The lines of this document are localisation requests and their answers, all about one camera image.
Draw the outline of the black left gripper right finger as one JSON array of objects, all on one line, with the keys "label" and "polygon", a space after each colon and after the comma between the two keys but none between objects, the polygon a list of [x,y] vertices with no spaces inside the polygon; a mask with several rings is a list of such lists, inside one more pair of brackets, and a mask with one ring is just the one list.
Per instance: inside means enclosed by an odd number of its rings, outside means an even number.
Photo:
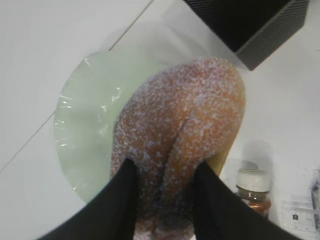
[{"label": "black left gripper right finger", "polygon": [[[248,162],[241,169],[259,170]],[[197,240],[296,240],[233,193],[206,162],[193,176],[192,221]]]}]

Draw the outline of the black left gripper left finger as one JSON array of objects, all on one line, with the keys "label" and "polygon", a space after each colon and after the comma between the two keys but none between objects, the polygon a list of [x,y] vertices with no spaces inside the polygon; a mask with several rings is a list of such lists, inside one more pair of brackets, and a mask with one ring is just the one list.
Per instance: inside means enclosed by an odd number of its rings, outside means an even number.
[{"label": "black left gripper left finger", "polygon": [[109,183],[84,208],[41,240],[132,240],[137,201],[137,167],[125,159]]}]

